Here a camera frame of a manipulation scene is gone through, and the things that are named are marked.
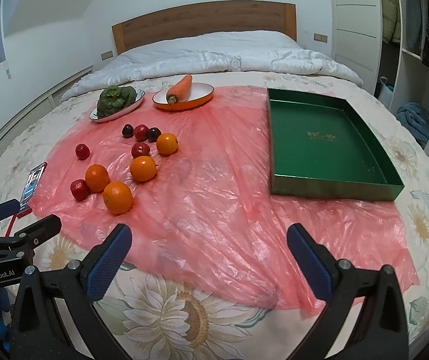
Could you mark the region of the blue gloved hand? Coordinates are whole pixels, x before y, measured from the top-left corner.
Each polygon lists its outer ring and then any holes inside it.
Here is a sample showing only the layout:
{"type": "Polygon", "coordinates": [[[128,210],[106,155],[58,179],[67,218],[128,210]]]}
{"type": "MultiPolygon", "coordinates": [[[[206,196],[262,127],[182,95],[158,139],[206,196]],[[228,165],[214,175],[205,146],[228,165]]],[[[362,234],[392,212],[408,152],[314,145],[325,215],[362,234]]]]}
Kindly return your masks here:
{"type": "Polygon", "coordinates": [[[2,349],[10,352],[10,326],[4,321],[5,314],[10,313],[10,299],[6,288],[0,288],[0,344],[2,349]]]}

